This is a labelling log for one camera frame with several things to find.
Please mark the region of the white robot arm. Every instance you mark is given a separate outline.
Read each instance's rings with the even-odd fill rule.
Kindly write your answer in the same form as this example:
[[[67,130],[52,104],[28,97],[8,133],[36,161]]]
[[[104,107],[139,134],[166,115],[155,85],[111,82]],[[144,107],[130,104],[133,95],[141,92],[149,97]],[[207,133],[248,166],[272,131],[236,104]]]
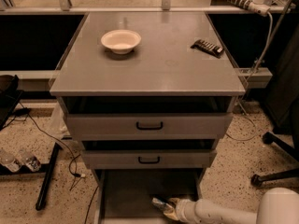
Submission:
[[[185,224],[299,224],[299,193],[286,188],[268,190],[257,209],[245,211],[213,203],[173,198],[164,215]]]

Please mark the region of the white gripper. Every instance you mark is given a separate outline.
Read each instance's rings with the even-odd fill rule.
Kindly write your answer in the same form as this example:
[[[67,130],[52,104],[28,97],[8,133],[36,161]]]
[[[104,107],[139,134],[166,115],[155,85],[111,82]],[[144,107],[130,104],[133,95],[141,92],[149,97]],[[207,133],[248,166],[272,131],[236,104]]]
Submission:
[[[188,224],[199,223],[199,217],[195,214],[196,202],[180,198],[170,198],[168,201],[169,203],[176,204],[176,214],[174,212],[164,212],[166,217]]]

